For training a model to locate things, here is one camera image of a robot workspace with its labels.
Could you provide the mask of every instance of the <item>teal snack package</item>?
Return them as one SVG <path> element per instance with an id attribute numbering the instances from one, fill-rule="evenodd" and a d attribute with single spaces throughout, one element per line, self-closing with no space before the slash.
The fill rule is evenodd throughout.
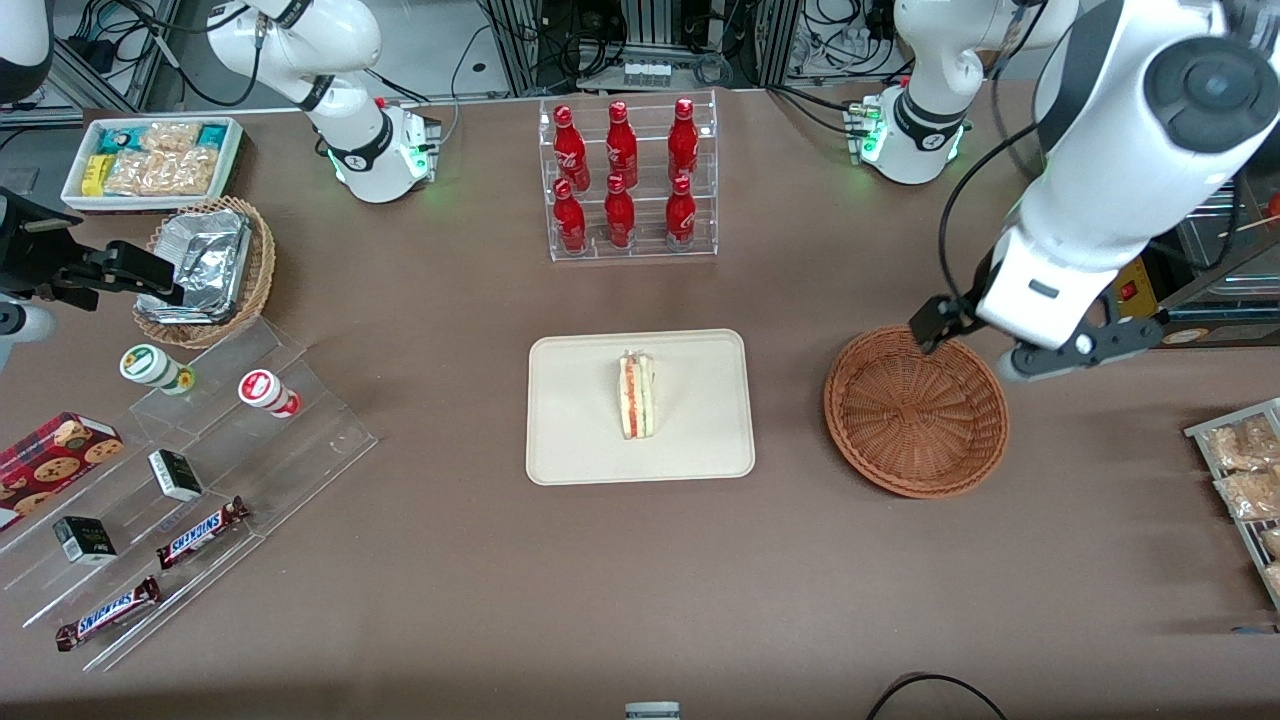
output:
<path id="1" fill-rule="evenodd" d="M 102 140 L 99 141 L 99 155 L 115 155 L 120 150 L 142 150 L 142 133 L 145 127 L 137 128 L 109 128 L 102 131 Z"/>
<path id="2" fill-rule="evenodd" d="M 200 131 L 200 140 L 196 145 L 204 145 L 206 147 L 221 147 L 223 138 L 227 137 L 227 126 L 205 126 Z"/>

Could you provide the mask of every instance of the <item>acrylic bottle rack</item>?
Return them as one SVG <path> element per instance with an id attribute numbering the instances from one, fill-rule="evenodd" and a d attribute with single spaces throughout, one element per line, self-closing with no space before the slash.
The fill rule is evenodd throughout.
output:
<path id="1" fill-rule="evenodd" d="M 694 101 L 694 124 L 698 127 L 698 169 L 690 178 L 690 192 L 698 211 L 694 215 L 694 237 L 689 250 L 675 252 L 667 246 L 667 199 L 671 178 L 667 174 L 667 135 L 675 120 L 676 100 Z M 608 101 L 599 97 L 562 97 L 543 100 L 539 108 L 538 147 L 543 165 L 543 204 L 547 206 L 547 237 L 552 260 L 626 260 L 631 258 L 689 258 L 716 255 L 719 250 L 717 196 L 719 192 L 717 136 L 719 135 L 716 94 L 710 91 L 684 94 L 644 94 L 614 96 L 627 104 L 631 127 L 636 132 L 640 159 L 639 184 L 630 190 L 636 208 L 635 242 L 618 250 L 608 240 L 604 199 L 609 163 L 604 138 L 609 132 Z M 591 184 L 576 195 L 586 214 L 586 252 L 570 255 L 559 241 L 552 208 L 556 197 L 552 183 L 559 177 L 556 164 L 556 123 L 552 110 L 568 105 L 573 124 L 586 142 L 586 164 Z"/>
<path id="2" fill-rule="evenodd" d="M 0 536 L 0 602 L 17 609 L 49 652 L 83 670 L 108 670 L 253 551 L 284 520 L 378 442 L 349 407 L 316 378 L 305 348 L 264 319 L 247 323 L 191 363 L 196 386 L 170 397 L 152 391 L 114 424 L 125 450 L 105 471 L 42 505 L 37 516 Z M 239 379 L 274 372 L 302 397 L 287 419 L 241 402 Z M 147 455 L 183 454 L 204 486 L 193 502 L 165 497 Z M 191 557 L 161 571 L 156 548 L 241 496 L 252 515 Z M 118 556 L 102 566 L 67 561 L 51 525 L 63 515 L 97 518 Z M 81 647 L 58 653 L 58 628 L 155 575 L 164 601 L 129 614 Z"/>

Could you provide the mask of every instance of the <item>red cookie box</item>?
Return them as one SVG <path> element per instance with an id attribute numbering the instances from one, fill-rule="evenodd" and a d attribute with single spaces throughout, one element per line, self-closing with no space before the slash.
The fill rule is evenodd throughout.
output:
<path id="1" fill-rule="evenodd" d="M 63 413 L 0 452 L 0 530 L 123 447 L 115 428 Z"/>

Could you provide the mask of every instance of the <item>red cap bottle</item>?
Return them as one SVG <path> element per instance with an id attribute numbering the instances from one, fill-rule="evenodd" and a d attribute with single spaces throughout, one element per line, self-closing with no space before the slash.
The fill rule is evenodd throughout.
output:
<path id="1" fill-rule="evenodd" d="M 636 205 L 627 193 L 622 176 L 609 176 L 609 196 L 604 199 L 604 215 L 609 220 L 609 242 L 618 250 L 631 247 L 636 229 Z"/>
<path id="2" fill-rule="evenodd" d="M 676 252 L 689 250 L 694 243 L 694 214 L 698 204 L 689 195 L 689 176 L 680 176 L 671 183 L 667 199 L 667 246 Z"/>
<path id="3" fill-rule="evenodd" d="M 681 173 L 689 177 L 698 169 L 698 127 L 694 124 L 694 101 L 676 100 L 676 122 L 667 136 L 667 174 L 672 182 Z"/>
<path id="4" fill-rule="evenodd" d="M 573 127 L 573 111 L 558 105 L 552 113 L 556 119 L 556 164 L 561 177 L 573 183 L 573 190 L 586 192 L 591 187 L 591 172 L 586 169 L 586 142 Z"/>
<path id="5" fill-rule="evenodd" d="M 586 252 L 586 217 L 582 214 L 582 205 L 573 197 L 573 187 L 567 179 L 556 178 L 552 191 L 556 193 L 552 214 L 556 215 L 556 229 L 564 252 L 570 255 Z"/>
<path id="6" fill-rule="evenodd" d="M 627 104 L 621 100 L 609 104 L 609 135 L 604 146 L 609 152 L 609 172 L 622 176 L 627 187 L 635 187 L 640 182 L 636 131 L 627 120 Z"/>

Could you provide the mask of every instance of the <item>white tray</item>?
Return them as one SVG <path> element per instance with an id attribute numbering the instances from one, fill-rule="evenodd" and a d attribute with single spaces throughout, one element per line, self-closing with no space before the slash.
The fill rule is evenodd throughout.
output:
<path id="1" fill-rule="evenodd" d="M 88 196 L 81 193 L 81 181 L 84 179 L 84 168 L 88 159 L 97 150 L 99 142 L 105 131 L 140 127 L 156 120 L 204 123 L 212 126 L 227 126 L 227 135 L 223 145 L 218 149 L 218 164 L 214 165 L 214 177 L 209 183 L 209 191 L 204 195 L 161 195 L 148 197 L 129 196 Z M 67 173 L 67 182 L 63 183 L 63 202 L 76 210 L 87 213 L 146 213 L 155 210 L 177 210 L 197 202 L 216 200 L 221 197 L 230 179 L 232 168 L 236 165 L 236 154 L 239 151 L 243 129 L 228 115 L 161 115 L 141 118 L 111 118 L 93 120 L 84 128 L 79 150 L 76 151 L 76 160 Z"/>
<path id="2" fill-rule="evenodd" d="M 658 427 L 625 439 L 618 357 L 654 359 Z M 545 337 L 529 351 L 525 471 L 540 486 L 741 478 L 755 466 L 742 336 Z"/>

